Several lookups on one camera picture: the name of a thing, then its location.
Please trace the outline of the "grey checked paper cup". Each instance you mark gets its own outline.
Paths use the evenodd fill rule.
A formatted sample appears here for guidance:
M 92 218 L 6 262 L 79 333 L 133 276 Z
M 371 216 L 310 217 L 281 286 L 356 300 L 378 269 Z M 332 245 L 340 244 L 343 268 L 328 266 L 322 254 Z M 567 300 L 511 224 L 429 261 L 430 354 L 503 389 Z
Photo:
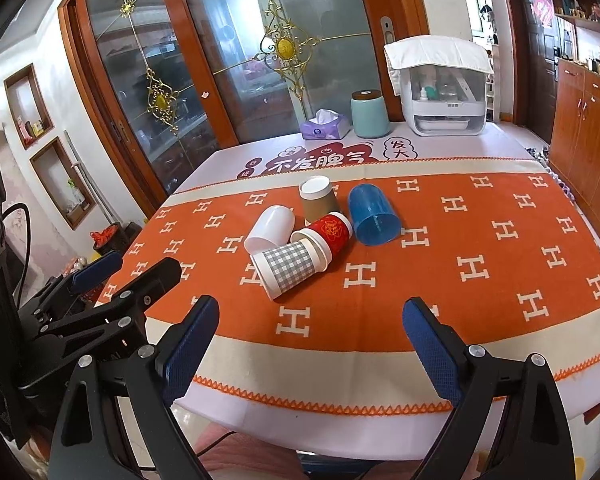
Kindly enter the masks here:
M 330 255 L 310 238 L 258 252 L 250 259 L 271 300 L 324 272 L 330 263 Z

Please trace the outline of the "white plastic cup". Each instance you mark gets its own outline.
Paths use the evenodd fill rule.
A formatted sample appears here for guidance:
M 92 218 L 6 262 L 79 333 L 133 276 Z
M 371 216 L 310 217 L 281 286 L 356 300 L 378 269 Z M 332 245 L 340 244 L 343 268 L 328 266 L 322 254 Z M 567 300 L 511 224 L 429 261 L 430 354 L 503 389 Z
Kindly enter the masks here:
M 286 245 L 294 230 L 294 212 L 282 205 L 272 205 L 260 214 L 244 241 L 249 255 Z

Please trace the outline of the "red paper cup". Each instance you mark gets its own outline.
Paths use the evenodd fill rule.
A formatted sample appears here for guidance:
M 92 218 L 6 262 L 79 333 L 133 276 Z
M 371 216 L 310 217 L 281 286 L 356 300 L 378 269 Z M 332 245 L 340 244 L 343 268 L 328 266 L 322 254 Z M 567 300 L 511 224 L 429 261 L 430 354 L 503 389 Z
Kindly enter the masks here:
M 349 219 L 338 211 L 332 211 L 304 228 L 294 231 L 290 240 L 298 242 L 305 238 L 315 247 L 322 271 L 332 263 L 348 244 L 353 234 Z

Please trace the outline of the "brown sleeve paper cup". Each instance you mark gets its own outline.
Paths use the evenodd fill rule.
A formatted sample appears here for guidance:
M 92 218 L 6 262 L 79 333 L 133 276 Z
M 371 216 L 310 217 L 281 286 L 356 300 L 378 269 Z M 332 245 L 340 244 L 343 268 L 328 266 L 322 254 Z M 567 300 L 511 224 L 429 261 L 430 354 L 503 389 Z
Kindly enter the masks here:
M 299 195 L 304 223 L 307 226 L 330 212 L 340 211 L 337 197 L 332 189 L 332 181 L 329 180 L 329 177 L 321 174 L 309 177 L 308 180 L 299 185 Z

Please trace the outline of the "blue plastic cup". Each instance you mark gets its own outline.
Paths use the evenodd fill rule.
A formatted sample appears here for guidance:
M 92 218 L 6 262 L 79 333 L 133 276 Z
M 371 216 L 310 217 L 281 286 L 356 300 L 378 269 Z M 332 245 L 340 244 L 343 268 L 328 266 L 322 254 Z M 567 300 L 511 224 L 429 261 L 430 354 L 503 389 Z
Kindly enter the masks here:
M 401 232 L 399 217 L 376 185 L 355 185 L 348 195 L 348 207 L 355 237 L 365 246 L 387 244 Z

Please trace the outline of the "orange H-pattern table cloth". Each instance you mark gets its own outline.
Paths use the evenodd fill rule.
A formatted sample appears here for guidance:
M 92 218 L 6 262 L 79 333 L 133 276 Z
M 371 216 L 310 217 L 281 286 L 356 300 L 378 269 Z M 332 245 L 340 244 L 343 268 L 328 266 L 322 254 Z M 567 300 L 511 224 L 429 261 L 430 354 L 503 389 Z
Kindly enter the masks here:
M 558 380 L 600 363 L 600 248 L 562 189 L 530 158 L 434 158 L 329 170 L 340 197 L 376 185 L 398 236 L 349 240 L 328 268 L 270 298 L 245 239 L 268 206 L 298 209 L 303 174 L 273 174 L 172 195 L 140 232 L 101 302 L 159 260 L 180 284 L 148 310 L 155 330 L 204 295 L 220 325 L 196 374 L 254 402 L 335 415 L 443 412 L 404 333 L 422 298 L 468 344 L 522 360 L 538 352 Z

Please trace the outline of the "glass sliding door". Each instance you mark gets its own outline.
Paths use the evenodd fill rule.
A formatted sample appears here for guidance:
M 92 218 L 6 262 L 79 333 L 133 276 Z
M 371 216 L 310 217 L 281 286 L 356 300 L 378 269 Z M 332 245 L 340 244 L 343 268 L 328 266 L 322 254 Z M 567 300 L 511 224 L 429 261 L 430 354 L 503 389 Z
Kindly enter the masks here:
M 214 152 L 295 133 L 391 84 L 424 0 L 62 0 L 62 41 L 100 142 L 144 214 Z

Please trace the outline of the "purple tissue box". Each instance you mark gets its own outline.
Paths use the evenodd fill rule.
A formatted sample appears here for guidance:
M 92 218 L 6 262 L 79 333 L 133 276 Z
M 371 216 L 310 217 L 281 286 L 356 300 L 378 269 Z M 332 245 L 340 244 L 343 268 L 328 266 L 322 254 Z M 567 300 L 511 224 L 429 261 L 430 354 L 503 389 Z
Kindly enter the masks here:
M 324 108 L 300 125 L 302 138 L 307 141 L 340 140 L 350 129 L 350 120 L 346 115 Z

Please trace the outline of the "wooden cabinet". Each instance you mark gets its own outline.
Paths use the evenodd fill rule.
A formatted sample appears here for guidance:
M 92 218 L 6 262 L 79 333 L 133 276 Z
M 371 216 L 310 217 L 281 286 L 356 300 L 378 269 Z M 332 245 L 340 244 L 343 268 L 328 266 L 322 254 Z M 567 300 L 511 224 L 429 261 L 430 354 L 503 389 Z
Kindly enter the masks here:
M 559 34 L 550 164 L 600 233 L 600 3 L 550 2 Z

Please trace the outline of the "mint green canister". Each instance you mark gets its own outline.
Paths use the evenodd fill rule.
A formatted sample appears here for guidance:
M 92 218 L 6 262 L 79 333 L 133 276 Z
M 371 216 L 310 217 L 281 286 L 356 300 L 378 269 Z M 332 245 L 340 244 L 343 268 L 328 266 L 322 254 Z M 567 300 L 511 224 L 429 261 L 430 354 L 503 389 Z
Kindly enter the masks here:
M 360 90 L 351 94 L 354 132 L 362 139 L 378 139 L 390 131 L 385 99 L 379 90 Z

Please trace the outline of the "white countertop appliance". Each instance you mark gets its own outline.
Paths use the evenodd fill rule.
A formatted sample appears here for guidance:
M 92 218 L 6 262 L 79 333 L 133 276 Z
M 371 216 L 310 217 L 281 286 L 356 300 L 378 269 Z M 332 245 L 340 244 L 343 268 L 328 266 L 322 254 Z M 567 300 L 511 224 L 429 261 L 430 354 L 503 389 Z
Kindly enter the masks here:
M 400 71 L 403 116 L 419 136 L 478 136 L 486 125 L 488 74 L 437 65 Z

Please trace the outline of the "white cloth cover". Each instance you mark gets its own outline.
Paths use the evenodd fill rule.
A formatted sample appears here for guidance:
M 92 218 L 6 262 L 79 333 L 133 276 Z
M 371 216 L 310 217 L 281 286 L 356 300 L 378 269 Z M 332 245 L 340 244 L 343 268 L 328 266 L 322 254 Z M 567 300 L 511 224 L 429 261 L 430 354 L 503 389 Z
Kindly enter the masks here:
M 384 45 L 385 59 L 393 94 L 401 95 L 401 72 L 432 65 L 461 68 L 492 75 L 486 50 L 472 41 L 450 37 L 422 35 L 404 38 Z

